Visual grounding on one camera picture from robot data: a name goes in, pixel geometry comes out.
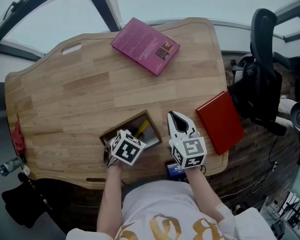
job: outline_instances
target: gold lettering on shirt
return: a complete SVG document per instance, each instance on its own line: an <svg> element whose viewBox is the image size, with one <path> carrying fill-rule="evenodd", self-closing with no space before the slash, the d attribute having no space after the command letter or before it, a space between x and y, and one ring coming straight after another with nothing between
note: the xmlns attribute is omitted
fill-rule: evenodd
<svg viewBox="0 0 300 240"><path fill-rule="evenodd" d="M205 221L210 227L206 227L206 226L202 225L202 223L201 223L202 221ZM193 240L202 240L202 239L204 239L203 238L204 232L208 229L211 229L212 240L229 240L228 238L226 238L222 235L220 236L217 226L213 223L209 223L204 218L198 219L193 224L193 229L194 229L195 232L197 232L197 234L194 236Z"/></svg>
<svg viewBox="0 0 300 240"><path fill-rule="evenodd" d="M127 227L131 226L132 224L134 224L134 222L129 225L121 226L118 236L115 238L115 240L120 240L121 238L128 239L128 240L138 240L138 237L134 232L125 230Z"/></svg>
<svg viewBox="0 0 300 240"><path fill-rule="evenodd" d="M162 221L162 227L163 227L164 232L161 231L161 229L158 225L158 222L157 222L157 218L164 219ZM168 216L164 216L162 214L158 214L158 215L154 216L149 221L149 225L150 225L150 228L152 230L155 240L173 240L168 236L168 234L170 232L170 222L174 226L174 229L176 232L175 240L178 240L178 238L180 237L180 235L182 233L179 221L174 217L168 217Z"/></svg>

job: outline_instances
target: black chair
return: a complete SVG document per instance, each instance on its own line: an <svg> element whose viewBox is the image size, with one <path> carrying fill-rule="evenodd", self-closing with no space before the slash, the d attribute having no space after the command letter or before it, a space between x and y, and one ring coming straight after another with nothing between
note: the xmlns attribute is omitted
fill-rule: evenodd
<svg viewBox="0 0 300 240"><path fill-rule="evenodd" d="M232 86L228 87L238 113L253 123L282 136L286 128L276 123L282 76L274 62L290 69L289 61L272 51L277 16L268 9L255 11L251 23L250 51L232 68Z"/></svg>

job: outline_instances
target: white cube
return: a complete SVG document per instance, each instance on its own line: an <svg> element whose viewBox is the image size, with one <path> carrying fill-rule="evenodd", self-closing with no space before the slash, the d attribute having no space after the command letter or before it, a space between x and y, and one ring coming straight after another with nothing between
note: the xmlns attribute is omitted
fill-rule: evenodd
<svg viewBox="0 0 300 240"><path fill-rule="evenodd" d="M171 139L171 155L182 169L202 166L207 156L207 148L203 137L188 139Z"/></svg>
<svg viewBox="0 0 300 240"><path fill-rule="evenodd" d="M145 143L120 130L111 142L111 155L132 166L145 147Z"/></svg>

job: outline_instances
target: pink book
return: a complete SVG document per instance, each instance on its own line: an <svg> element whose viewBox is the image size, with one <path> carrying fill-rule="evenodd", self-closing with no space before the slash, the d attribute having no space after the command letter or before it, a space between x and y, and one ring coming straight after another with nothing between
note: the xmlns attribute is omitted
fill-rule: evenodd
<svg viewBox="0 0 300 240"><path fill-rule="evenodd" d="M146 23L132 18L110 44L158 76L180 45Z"/></svg>

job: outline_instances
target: red fabric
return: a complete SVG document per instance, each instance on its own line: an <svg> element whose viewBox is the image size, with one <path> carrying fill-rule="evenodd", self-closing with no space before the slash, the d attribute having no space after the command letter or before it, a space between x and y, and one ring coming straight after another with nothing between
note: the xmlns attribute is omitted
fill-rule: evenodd
<svg viewBox="0 0 300 240"><path fill-rule="evenodd" d="M220 93L195 111L219 156L245 136L235 105L227 91Z"/></svg>
<svg viewBox="0 0 300 240"><path fill-rule="evenodd" d="M21 127L18 121L15 123L14 130L11 132L11 139L16 151L17 156L25 153L25 138L21 133Z"/></svg>

